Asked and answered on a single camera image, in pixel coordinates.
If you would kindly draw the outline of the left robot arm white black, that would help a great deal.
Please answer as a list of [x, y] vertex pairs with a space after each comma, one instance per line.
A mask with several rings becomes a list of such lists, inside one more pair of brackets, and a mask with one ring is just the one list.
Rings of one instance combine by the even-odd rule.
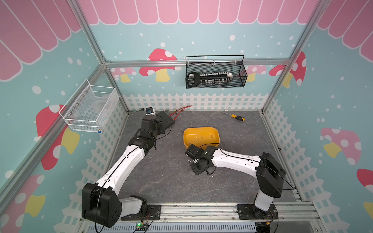
[[82, 189], [82, 218], [104, 227], [114, 226], [125, 216], [147, 216], [147, 201], [138, 196], [119, 199], [118, 195], [126, 179], [147, 153], [156, 148], [156, 139], [165, 129], [157, 115], [146, 115], [141, 128], [130, 140], [120, 159], [95, 183], [87, 183]]

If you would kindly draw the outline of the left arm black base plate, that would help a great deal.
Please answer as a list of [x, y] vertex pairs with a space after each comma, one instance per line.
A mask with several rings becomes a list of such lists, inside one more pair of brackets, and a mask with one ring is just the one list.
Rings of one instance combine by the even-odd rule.
[[123, 216], [120, 220], [160, 220], [162, 205], [144, 205], [137, 214]]

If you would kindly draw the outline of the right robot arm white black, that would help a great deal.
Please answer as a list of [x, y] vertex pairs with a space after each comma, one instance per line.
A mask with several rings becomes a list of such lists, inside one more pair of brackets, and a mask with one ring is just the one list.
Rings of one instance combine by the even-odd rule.
[[203, 172], [211, 175], [216, 168], [227, 168], [256, 178], [259, 185], [253, 207], [256, 212], [268, 212], [273, 201], [282, 195], [286, 172], [269, 153], [242, 155], [223, 150], [213, 144], [207, 144], [205, 149], [191, 144], [185, 155], [193, 161], [190, 166], [195, 175]]

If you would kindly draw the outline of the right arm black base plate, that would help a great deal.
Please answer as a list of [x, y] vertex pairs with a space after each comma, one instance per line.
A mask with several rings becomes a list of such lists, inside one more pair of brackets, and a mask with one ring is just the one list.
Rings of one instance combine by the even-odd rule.
[[240, 220], [278, 220], [278, 211], [273, 203], [270, 204], [268, 211], [262, 211], [255, 207], [254, 204], [237, 204], [236, 212]]

